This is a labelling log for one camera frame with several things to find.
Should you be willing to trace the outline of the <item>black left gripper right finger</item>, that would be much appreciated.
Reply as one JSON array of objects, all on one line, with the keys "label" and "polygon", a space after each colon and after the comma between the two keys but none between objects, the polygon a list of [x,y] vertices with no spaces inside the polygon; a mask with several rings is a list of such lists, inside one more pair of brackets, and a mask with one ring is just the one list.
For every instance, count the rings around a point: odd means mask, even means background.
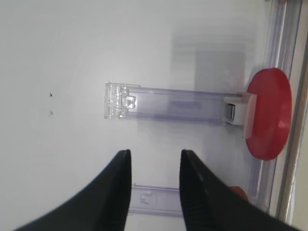
[{"label": "black left gripper right finger", "polygon": [[226,186],[192,150],[182,150],[180,202],[188,231],[294,231]]}]

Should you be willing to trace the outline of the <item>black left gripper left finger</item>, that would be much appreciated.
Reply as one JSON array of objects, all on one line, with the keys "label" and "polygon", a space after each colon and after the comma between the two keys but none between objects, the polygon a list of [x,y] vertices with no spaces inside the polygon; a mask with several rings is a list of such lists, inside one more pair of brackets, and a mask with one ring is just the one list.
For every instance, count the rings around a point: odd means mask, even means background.
[{"label": "black left gripper left finger", "polygon": [[20,231],[123,231],[131,199],[131,152],[119,151],[83,190]]}]

